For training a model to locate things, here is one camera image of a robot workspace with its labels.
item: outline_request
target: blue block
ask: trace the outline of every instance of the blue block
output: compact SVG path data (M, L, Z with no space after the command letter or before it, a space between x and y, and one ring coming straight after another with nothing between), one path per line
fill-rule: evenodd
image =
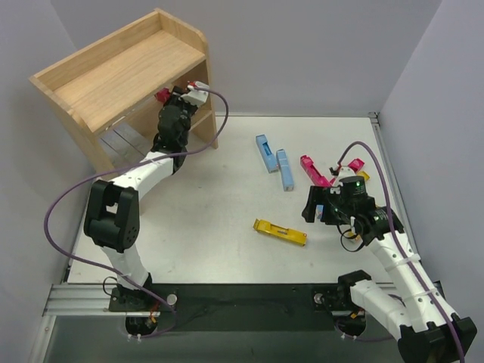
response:
M321 221L321 217L323 216L323 208L324 206L322 206L321 204L316 206L316 219L318 221Z
M287 155L284 149L280 149L275 153L278 160L279 170L281 171L282 187L284 191L292 191L294 189L293 173L290 171L289 163L287 162Z
M274 154L269 147L269 143L267 142L267 138L265 135L258 135L256 136L256 143L259 147L260 154L262 159L264 160L265 167L267 168L268 172L277 172L278 170L278 162L275 159Z

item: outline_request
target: gray wall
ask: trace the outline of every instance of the gray wall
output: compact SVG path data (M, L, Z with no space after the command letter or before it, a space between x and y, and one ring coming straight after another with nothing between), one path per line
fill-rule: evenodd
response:
M484 2L444 0L381 113L427 271L484 330ZM482 331L471 356L484 356Z
M62 259L42 233L55 196L88 172L27 77L74 46L46 0L0 0L0 361L28 359ZM56 214L54 235L72 245L84 203L76 193Z
M235 112L381 110L440 0L51 0L76 47L163 8L206 33Z

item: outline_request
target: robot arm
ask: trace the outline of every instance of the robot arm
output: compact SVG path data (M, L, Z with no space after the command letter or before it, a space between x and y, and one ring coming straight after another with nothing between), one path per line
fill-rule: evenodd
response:
M151 151L141 161L186 151L191 117L203 105L208 88L201 82L186 90L175 87L163 104L158 117L158 133ZM139 201L155 185L182 167L185 157L169 157L131 169L111 181L96 181L91 187L84 222L84 233L91 237L109 258L111 265L135 283L149 288L151 277L141 262L135 241L138 237ZM120 293L144 297L131 284L118 276Z
M311 187L302 216L307 222L314 222L316 205L323 205L321 222L350 225L353 233L361 237L361 247L370 248L380 260L402 302L385 294L363 271L339 278L343 298L368 311L392 334L405 362L455 361L458 358L455 342L430 294L442 307L447 320L452 322L464 353L476 335L476 326L470 318L459 318L437 289L428 291L424 288L410 264L425 285L433 287L433 283L420 263L420 256L412 250L396 214L391 211L405 256L390 233L386 207L376 206L374 198L368 196L364 178L354 173L351 175L348 168L340 171L333 187Z

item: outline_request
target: wooden shelf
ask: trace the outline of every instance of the wooden shelf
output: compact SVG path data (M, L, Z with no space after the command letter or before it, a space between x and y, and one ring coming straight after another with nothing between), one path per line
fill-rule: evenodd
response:
M154 94L189 81L210 84L205 36L160 9L30 77L98 172L114 169L103 135L128 123L152 141L161 108ZM196 136L213 138L212 98L191 122Z
M160 86L204 60L204 53L160 30L54 93L84 119L93 133L99 134Z

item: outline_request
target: white tabletop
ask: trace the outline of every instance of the white tabletop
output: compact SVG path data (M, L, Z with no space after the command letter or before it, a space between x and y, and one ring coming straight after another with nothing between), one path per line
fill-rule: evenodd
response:
M279 172L267 172L255 142L259 134L267 136L274 154L279 148L286 150L293 191L283 191ZM366 142L382 163L367 118L231 117L218 150L188 157L180 171L141 201L136 245L154 282L330 283L358 269L376 282L390 282L369 249L348 253L340 246L334 226L318 221L307 224L301 216L311 185L299 165L301 155L309 155L329 178L328 168L355 140ZM192 136L189 149L199 146L200 141ZM371 158L363 148L354 147L345 161L355 157L366 162L363 170L371 177L368 193L384 205ZM255 219L304 231L306 246L257 233ZM75 252L109 265L83 233L79 233ZM100 283L108 275L101 268L73 262L68 282Z

